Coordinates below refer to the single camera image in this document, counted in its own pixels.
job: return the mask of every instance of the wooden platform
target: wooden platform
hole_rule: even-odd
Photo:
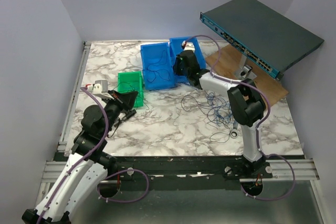
[[[215,66],[215,71],[218,75],[224,76],[231,79],[236,79],[234,72],[239,68],[239,62],[242,53],[239,52],[231,45],[227,45],[221,49],[220,59],[218,64]],[[218,58],[218,51],[206,58],[206,63],[212,66],[216,59]],[[264,72],[259,66],[254,62],[247,59],[246,62],[253,68],[253,73],[257,75],[254,82],[269,99],[271,106],[276,104],[279,100],[284,98],[288,91],[281,85],[280,82],[276,81],[270,77],[266,72]]]

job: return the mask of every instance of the blue plastic bin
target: blue plastic bin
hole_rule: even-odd
[[[168,43],[141,46],[142,73],[147,90],[175,87],[175,77]]]
[[[183,51],[183,49],[181,47],[182,42],[185,41],[188,38],[190,38],[190,37],[170,38],[169,49],[170,49],[170,56],[171,56],[172,66],[175,64],[176,56]],[[194,44],[195,55],[196,55],[199,67],[201,69],[205,68],[205,66],[206,66],[205,59],[204,59],[204,57],[202,55],[202,52],[201,52],[201,49],[199,47],[197,39],[193,38],[193,39],[189,40],[188,42],[192,42]],[[175,75],[175,80],[176,80],[176,82],[188,82],[188,80],[187,80],[187,78],[185,76],[177,76],[177,75]]]

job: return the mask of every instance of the purple cable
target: purple cable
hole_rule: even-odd
[[[257,91],[257,92],[264,98],[264,100],[265,100],[266,103],[267,103],[267,113],[266,113],[266,115],[260,120],[260,122],[257,123],[257,125],[256,125],[256,141],[257,141],[257,147],[258,147],[258,149],[260,150],[261,154],[262,154],[265,158],[270,158],[270,157],[272,157],[272,156],[277,156],[277,157],[279,157],[280,159],[284,160],[284,161],[288,164],[288,166],[290,167],[290,170],[291,170],[291,172],[292,172],[292,174],[293,174],[293,184],[292,184],[292,187],[288,190],[287,193],[285,193],[284,195],[282,195],[282,196],[280,196],[280,197],[273,198],[273,199],[261,198],[261,197],[254,197],[254,196],[248,194],[247,192],[245,192],[245,190],[243,189],[243,187],[241,187],[241,188],[242,188],[242,191],[244,192],[244,194],[245,194],[246,196],[248,196],[248,197],[250,197],[250,198],[258,199],[258,200],[263,200],[263,201],[273,201],[273,200],[280,200],[280,199],[284,199],[284,198],[286,198],[287,196],[289,196],[289,195],[293,192],[293,190],[294,190],[294,188],[295,188],[295,184],[296,184],[295,173],[294,173],[294,169],[293,169],[293,167],[291,166],[291,164],[290,164],[284,157],[282,157],[282,156],[280,156],[280,155],[278,155],[278,154],[269,154],[269,155],[266,155],[266,154],[261,150],[261,147],[260,147],[259,127],[260,127],[260,125],[261,125],[261,124],[262,124],[262,123],[269,117],[269,115],[270,115],[270,113],[271,113],[271,105],[270,105],[269,100],[267,99],[266,95],[265,95],[261,90],[257,89],[257,88],[254,87],[254,86],[251,86],[251,85],[249,85],[249,84],[247,84],[247,83],[244,83],[244,82],[241,82],[241,81],[237,81],[237,80],[233,80],[233,79],[230,79],[230,78],[225,78],[225,77],[216,75],[216,74],[214,73],[214,67],[216,66],[216,64],[219,62],[219,59],[221,58],[221,57],[220,57],[220,56],[221,56],[221,53],[220,53],[220,46],[219,46],[218,42],[215,41],[214,38],[212,38],[212,37],[210,37],[210,36],[207,36],[207,35],[196,35],[196,36],[192,36],[192,37],[188,38],[185,42],[187,42],[187,41],[189,41],[189,40],[191,40],[191,39],[193,39],[193,38],[196,38],[196,37],[206,37],[206,38],[209,38],[209,39],[211,39],[211,40],[216,44],[216,46],[218,47],[218,58],[217,58],[217,60],[215,61],[215,63],[211,66],[211,70],[210,70],[210,74],[211,74],[212,77],[214,77],[214,78],[216,78],[216,79],[218,79],[218,80],[222,80],[222,81],[228,82],[228,83],[241,84],[241,85],[244,85],[244,86],[246,86],[246,87],[249,87],[249,88],[251,88],[251,89]]]
[[[145,190],[145,192],[139,198],[131,199],[131,200],[117,200],[117,199],[104,198],[100,194],[100,188],[99,188],[99,186],[97,186],[97,192],[99,194],[99,198],[102,198],[104,200],[111,201],[111,202],[117,202],[117,203],[133,203],[133,202],[136,202],[136,201],[138,201],[140,199],[143,199],[147,195],[148,190],[149,190],[149,180],[148,180],[148,177],[147,177],[146,173],[144,173],[143,171],[138,170],[138,169],[121,170],[121,171],[119,171],[117,173],[114,173],[114,174],[112,174],[110,176],[107,176],[105,179],[109,179],[109,178],[112,178],[112,177],[117,176],[119,174],[126,173],[126,172],[131,172],[131,171],[141,173],[145,177],[146,182],[147,182],[146,190]]]
[[[100,102],[90,93],[87,91],[87,88],[80,88],[81,91],[83,91],[85,94],[87,94],[89,97],[91,97],[94,102],[98,105],[98,107],[100,108],[103,116],[104,116],[104,120],[105,122],[108,122],[108,117],[106,115],[106,112],[103,108],[103,106],[100,104]],[[76,163],[74,163],[70,169],[67,171],[67,173],[70,175],[70,173],[77,167],[77,165],[79,165],[84,159],[88,158],[89,156],[91,156],[91,154],[98,149],[101,144],[103,143],[103,141],[105,140],[105,138],[107,137],[107,134],[109,133],[109,124],[105,123],[105,131],[103,134],[103,137],[101,138],[101,140],[99,141],[99,143],[92,149],[90,150],[86,155],[84,155],[80,160],[78,160]],[[52,200],[54,199],[54,197],[56,196],[56,194],[58,193],[59,189],[61,188],[61,186],[63,185],[64,181],[67,179],[67,175],[65,175],[61,181],[59,182],[59,184],[57,185],[57,187],[55,188],[54,192],[52,193],[52,195],[50,196],[49,200],[47,201],[46,205],[44,206],[44,208],[48,209],[48,207],[50,206]],[[40,216],[37,219],[36,224],[39,224],[43,218],[43,215],[45,214],[46,211],[42,211]]]

